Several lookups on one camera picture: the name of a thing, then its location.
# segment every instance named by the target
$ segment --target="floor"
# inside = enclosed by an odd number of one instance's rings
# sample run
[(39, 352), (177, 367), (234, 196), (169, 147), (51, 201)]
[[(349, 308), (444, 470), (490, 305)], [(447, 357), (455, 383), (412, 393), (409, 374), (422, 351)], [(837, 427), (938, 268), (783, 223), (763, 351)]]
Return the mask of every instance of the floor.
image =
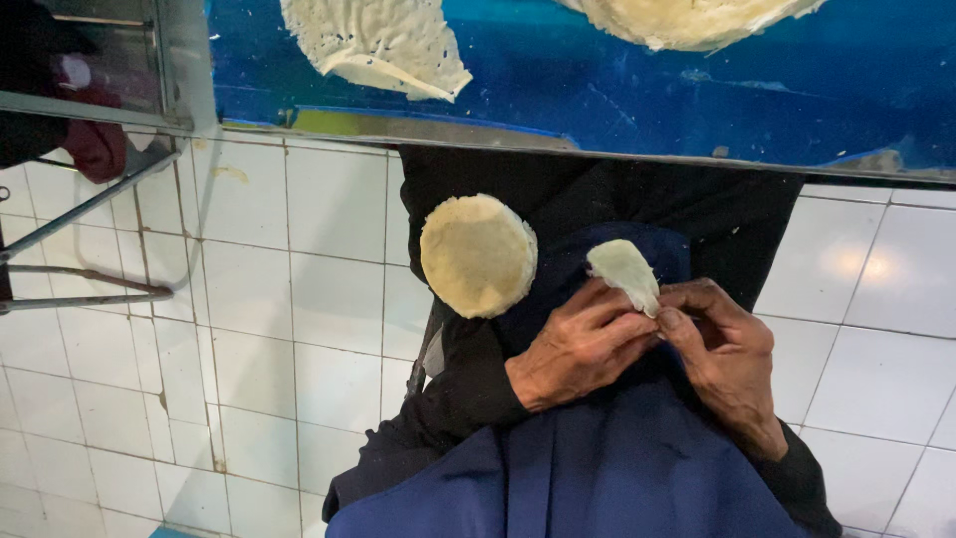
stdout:
[[(398, 155), (179, 142), (174, 167), (15, 260), (176, 295), (0, 318), (2, 538), (144, 538), (160, 522), (321, 536), (329, 479), (400, 407), (430, 294), (407, 268)], [(37, 164), (0, 184), (8, 243), (99, 190)], [(777, 340), (777, 413), (823, 465), (848, 535), (956, 536), (953, 230), (956, 193), (808, 187), (756, 307)]]

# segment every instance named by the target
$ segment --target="dough scrap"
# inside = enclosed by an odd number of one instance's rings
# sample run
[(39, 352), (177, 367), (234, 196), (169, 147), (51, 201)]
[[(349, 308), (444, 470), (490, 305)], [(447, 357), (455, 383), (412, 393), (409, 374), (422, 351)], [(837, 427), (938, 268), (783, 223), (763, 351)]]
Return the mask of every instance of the dough scrap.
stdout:
[(323, 76), (404, 92), (410, 101), (455, 97), (471, 81), (442, 0), (280, 0), (286, 29)]
[(557, 1), (587, 13), (599, 30), (652, 51), (712, 51), (786, 17), (815, 12), (826, 0)]
[(588, 263), (592, 276), (602, 277), (607, 285), (624, 290), (638, 311), (657, 317), (661, 288), (654, 269), (634, 243), (627, 239), (601, 243), (588, 252)]
[(531, 290), (537, 237), (497, 198), (448, 198), (425, 219), (420, 244), (428, 284), (462, 317), (493, 318)]

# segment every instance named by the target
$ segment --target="blue table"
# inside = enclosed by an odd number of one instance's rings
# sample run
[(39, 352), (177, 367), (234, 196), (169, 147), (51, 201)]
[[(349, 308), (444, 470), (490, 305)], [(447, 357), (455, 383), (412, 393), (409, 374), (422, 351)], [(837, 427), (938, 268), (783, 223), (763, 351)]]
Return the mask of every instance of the blue table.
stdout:
[(206, 8), (226, 122), (340, 111), (505, 127), (571, 151), (826, 168), (889, 149), (906, 170), (956, 168), (953, 0), (829, 0), (713, 54), (652, 54), (553, 0), (445, 0), (474, 75), (454, 104), (324, 78), (278, 0)]

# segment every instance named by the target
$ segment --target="black sleeve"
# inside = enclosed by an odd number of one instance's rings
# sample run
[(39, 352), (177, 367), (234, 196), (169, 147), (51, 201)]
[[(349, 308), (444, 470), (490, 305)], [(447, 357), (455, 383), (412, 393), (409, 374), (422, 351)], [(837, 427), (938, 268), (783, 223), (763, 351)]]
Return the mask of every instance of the black sleeve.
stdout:
[(399, 415), (365, 432), (358, 465), (332, 479), (322, 507), (326, 523), (339, 510), (411, 478), (478, 430), (508, 426), (529, 414), (511, 390), (498, 339), (487, 321), (459, 319), (442, 333), (445, 370)]
[(751, 459), (750, 463), (795, 523), (809, 530), (814, 537), (841, 536), (843, 527), (827, 508), (820, 464), (790, 426), (783, 420), (780, 420), (780, 426), (790, 446), (787, 455), (781, 461)]

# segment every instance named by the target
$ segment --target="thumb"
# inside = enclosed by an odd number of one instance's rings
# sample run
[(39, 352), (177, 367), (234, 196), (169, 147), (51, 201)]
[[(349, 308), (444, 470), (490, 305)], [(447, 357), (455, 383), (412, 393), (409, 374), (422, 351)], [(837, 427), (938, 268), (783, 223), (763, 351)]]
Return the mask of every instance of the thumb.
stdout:
[(657, 322), (663, 337), (677, 348), (685, 362), (700, 361), (706, 356), (707, 349), (701, 331), (682, 311), (673, 306), (664, 306), (658, 312)]

